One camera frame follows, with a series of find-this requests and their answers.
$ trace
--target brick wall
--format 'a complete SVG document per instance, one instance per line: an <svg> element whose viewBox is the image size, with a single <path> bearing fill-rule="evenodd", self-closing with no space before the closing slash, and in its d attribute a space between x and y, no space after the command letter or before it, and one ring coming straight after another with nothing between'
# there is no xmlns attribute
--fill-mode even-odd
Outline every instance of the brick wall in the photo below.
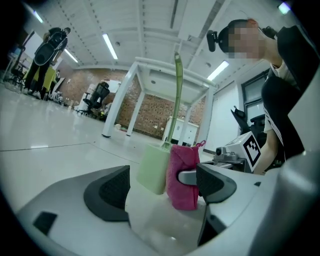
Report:
<svg viewBox="0 0 320 256"><path fill-rule="evenodd" d="M110 70L110 69L76 69L73 72L65 70L65 63L61 62L58 69L60 70L61 77L65 77L65 81L58 89L63 93L64 98L70 100L80 101L84 92L87 91L90 84L97 84L102 79L110 79L122 81L127 71L124 70ZM134 112L134 108L138 97L140 95L141 88L137 76L133 79L132 85L129 87L124 100L122 102L119 114L116 122L127 127L129 126L131 116ZM114 100L115 94L110 93L103 101L108 104ZM192 107L190 123L200 126L205 99L201 100L198 104ZM165 128L167 119L172 116L174 110L174 102L166 99L162 99L152 95L146 95L144 97L142 106L140 108L138 117L136 119L134 130L142 134L146 134L155 138L162 138L164 131L161 127ZM187 107L180 105L178 112L178 118L185 117Z"/></svg>

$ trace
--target window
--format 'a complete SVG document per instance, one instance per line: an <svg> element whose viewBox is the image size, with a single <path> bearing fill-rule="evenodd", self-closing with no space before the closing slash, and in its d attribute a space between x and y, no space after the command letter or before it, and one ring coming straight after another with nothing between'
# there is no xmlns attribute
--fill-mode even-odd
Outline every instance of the window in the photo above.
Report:
<svg viewBox="0 0 320 256"><path fill-rule="evenodd" d="M251 123L250 119L265 113L261 97L261 90L267 79L268 72L269 70L266 70L241 85L244 112L246 114L247 123L249 126L253 124Z"/></svg>

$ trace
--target light green cup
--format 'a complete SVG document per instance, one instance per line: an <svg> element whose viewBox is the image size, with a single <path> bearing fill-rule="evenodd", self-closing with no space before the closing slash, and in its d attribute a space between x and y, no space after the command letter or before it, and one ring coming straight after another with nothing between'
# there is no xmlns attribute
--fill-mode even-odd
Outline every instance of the light green cup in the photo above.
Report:
<svg viewBox="0 0 320 256"><path fill-rule="evenodd" d="M169 159L170 148L147 144L136 180L156 195L163 194Z"/></svg>

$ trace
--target pink towel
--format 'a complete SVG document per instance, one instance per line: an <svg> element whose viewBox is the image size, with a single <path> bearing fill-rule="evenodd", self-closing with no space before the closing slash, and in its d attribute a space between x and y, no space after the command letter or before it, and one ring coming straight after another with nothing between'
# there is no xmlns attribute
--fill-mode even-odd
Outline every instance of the pink towel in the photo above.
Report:
<svg viewBox="0 0 320 256"><path fill-rule="evenodd" d="M185 185L177 180L178 173L186 169L195 169L200 163L199 146L194 147L173 145L170 160L166 170L166 193L172 201L172 206L177 210L191 211L197 209L199 189L197 186Z"/></svg>

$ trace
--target pink cloth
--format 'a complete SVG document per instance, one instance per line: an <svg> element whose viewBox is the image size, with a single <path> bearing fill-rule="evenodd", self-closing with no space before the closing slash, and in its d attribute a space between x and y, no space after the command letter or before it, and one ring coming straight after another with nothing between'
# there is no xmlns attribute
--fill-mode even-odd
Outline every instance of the pink cloth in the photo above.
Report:
<svg viewBox="0 0 320 256"><path fill-rule="evenodd" d="M186 169L195 169L200 163L199 147L173 145L166 170L166 193L177 210L196 210L199 189L197 186L185 185L178 181L177 175Z"/></svg>

